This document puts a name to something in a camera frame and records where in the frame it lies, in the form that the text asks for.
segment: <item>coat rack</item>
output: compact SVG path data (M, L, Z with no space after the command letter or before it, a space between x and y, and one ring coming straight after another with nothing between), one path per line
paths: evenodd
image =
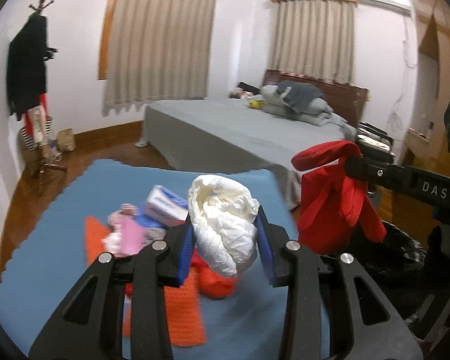
M46 0L38 0L38 8L35 8L32 4L29 5L31 9L33 9L37 14L41 14L43 10L48 7L50 4L53 4L55 1L50 0L48 4L45 4ZM48 61L49 59L53 59L54 53L58 50L54 48L47 48L46 55L44 56L44 60ZM43 136L47 135L46 131L42 131ZM48 170L59 170L61 172L66 172L67 168L65 166L57 165L55 163L47 162L47 145L39 144L37 149L39 150L39 161L40 165L38 168L38 193L41 195L43 193L43 183L44 183L44 174Z
M50 4L53 4L55 0L51 0L48 4L45 4L46 0L38 0L38 8L35 8L32 4L29 5L29 8L33 9L36 13L40 14L46 7Z

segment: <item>orange towel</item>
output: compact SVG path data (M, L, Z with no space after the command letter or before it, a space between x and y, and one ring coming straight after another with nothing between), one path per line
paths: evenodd
M85 219L85 254L90 265L104 252L102 239L108 227L92 216ZM180 288L165 287L165 308L170 342L177 347L192 347L206 343L205 328L200 313L198 279L195 269ZM123 325L123 334L130 335L130 308Z

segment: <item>curtain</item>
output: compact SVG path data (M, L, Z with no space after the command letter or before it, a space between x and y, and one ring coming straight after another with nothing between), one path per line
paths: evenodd
M117 0L105 103L207 96L215 0Z
M355 3L284 0L277 5L269 69L351 83Z

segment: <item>gray bedsheet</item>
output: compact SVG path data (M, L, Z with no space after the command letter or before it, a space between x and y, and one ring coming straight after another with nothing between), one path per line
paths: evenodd
M247 107L242 99L161 100L146 108L137 146L151 144L177 170L238 173L269 169L289 209L300 201L300 176L290 163L301 150L342 140L322 127Z

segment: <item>screw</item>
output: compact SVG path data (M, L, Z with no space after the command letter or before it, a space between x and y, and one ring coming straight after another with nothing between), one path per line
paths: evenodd
M289 241L286 243L286 248L289 251L297 251L300 249L300 244L297 241Z
M153 247L156 251L164 251L167 247L167 243L163 240L159 240L155 241L151 247Z
M345 264L351 264L354 261L354 258L351 254L349 253L344 253L340 256L340 259L345 263Z
M98 256L98 261L102 264L109 263L110 261L112 261L112 255L108 252L102 253L100 256Z

